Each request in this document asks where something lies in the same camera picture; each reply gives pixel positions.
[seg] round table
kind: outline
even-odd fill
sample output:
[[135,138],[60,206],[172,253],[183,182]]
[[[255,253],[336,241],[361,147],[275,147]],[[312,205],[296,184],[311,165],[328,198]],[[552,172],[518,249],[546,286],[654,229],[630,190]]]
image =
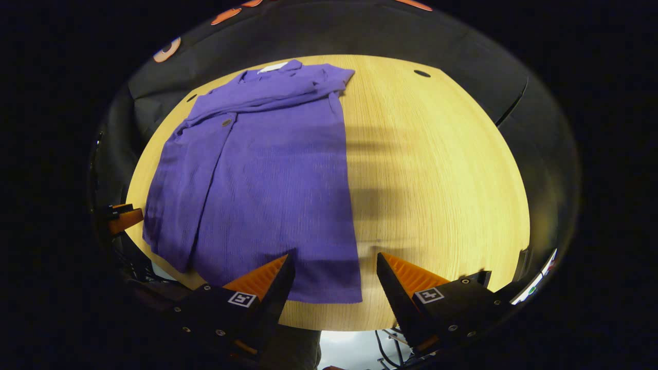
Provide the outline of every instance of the round table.
[[[394,326],[376,275],[380,251],[448,280],[491,270],[494,292],[510,283],[530,239],[528,201],[510,149],[477,102],[441,70],[418,63],[366,55],[294,59],[356,71],[340,101],[363,301],[288,301],[279,323],[313,330]],[[169,113],[139,158],[126,203],[145,208],[165,141],[199,95],[240,72],[190,91]],[[190,289],[205,283],[155,255],[141,237],[142,225],[126,232],[148,258]]]

